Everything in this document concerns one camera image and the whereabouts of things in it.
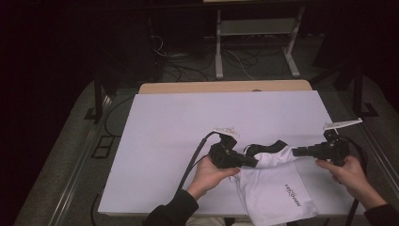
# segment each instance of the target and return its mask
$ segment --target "black sleeve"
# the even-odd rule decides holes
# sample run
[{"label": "black sleeve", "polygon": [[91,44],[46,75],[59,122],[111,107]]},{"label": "black sleeve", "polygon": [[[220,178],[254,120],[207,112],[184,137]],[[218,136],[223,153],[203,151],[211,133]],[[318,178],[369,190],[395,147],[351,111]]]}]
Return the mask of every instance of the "black sleeve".
[{"label": "black sleeve", "polygon": [[181,190],[170,203],[156,207],[143,226],[184,226],[198,208],[196,200],[185,190]]},{"label": "black sleeve", "polygon": [[367,220],[369,220],[370,224],[373,226],[393,226],[399,223],[399,213],[390,204],[369,209],[364,212],[364,216],[366,216]]}]

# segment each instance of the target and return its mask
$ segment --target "hand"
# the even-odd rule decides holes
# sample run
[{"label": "hand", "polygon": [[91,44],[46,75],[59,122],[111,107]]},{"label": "hand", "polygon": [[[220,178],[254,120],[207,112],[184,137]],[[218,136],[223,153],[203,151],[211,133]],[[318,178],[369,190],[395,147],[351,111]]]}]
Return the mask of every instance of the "hand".
[{"label": "hand", "polygon": [[347,156],[342,167],[334,166],[325,160],[316,160],[316,165],[329,170],[332,179],[346,186],[349,194],[358,199],[364,208],[370,209],[386,202],[373,189],[367,181],[366,176],[361,168],[360,162],[354,156]]},{"label": "hand", "polygon": [[187,188],[187,192],[198,200],[205,195],[208,190],[219,185],[219,183],[226,177],[233,176],[240,172],[238,168],[218,169],[211,161],[209,156],[200,160],[196,175],[194,176],[191,185]]}]

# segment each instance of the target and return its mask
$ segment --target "dark background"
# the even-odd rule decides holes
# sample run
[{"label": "dark background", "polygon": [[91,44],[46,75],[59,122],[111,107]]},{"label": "dark background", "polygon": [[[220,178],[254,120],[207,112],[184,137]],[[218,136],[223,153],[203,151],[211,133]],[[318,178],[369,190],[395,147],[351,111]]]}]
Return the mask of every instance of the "dark background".
[{"label": "dark background", "polygon": [[[121,0],[2,1],[2,225],[14,222],[73,104],[95,76],[100,77],[109,94],[120,87],[156,82],[162,59],[152,51],[151,32],[162,35],[169,46],[193,51],[200,50],[203,36],[214,35],[215,13],[210,10],[179,10],[173,16],[167,11],[91,10],[140,4]],[[329,68],[348,55],[359,57],[366,75],[399,109],[395,92],[399,74],[394,69],[398,8],[389,1],[362,6],[367,7],[308,7],[299,34],[301,38],[310,33],[327,34],[317,66]],[[264,10],[258,10],[230,10],[223,15],[263,17]],[[285,10],[274,12],[281,15]],[[148,27],[149,17],[152,30]]]}]

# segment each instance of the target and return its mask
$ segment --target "person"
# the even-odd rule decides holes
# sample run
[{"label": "person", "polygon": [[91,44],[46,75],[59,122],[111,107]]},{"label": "person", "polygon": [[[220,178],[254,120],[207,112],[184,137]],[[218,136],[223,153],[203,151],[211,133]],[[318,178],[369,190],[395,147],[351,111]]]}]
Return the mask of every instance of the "person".
[{"label": "person", "polygon": [[[365,217],[371,225],[397,225],[399,214],[392,205],[368,183],[360,162],[354,156],[347,156],[342,167],[325,160],[316,160],[316,165],[329,170],[334,181],[346,187],[348,193],[364,206]],[[183,226],[199,208],[197,200],[216,187],[223,179],[240,171],[238,168],[218,169],[209,156],[197,166],[192,183],[187,190],[180,190],[167,205],[157,206],[146,218],[143,226]]]}]

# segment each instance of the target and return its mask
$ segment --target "printed logo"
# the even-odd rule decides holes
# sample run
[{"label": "printed logo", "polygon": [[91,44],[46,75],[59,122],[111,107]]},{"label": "printed logo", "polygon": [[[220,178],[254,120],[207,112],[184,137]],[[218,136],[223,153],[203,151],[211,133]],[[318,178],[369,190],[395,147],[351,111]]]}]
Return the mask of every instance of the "printed logo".
[{"label": "printed logo", "polygon": [[291,189],[288,185],[285,185],[285,191],[288,193],[289,197],[293,198],[297,206],[301,206],[299,200],[296,198],[296,193],[294,193],[293,189]]}]

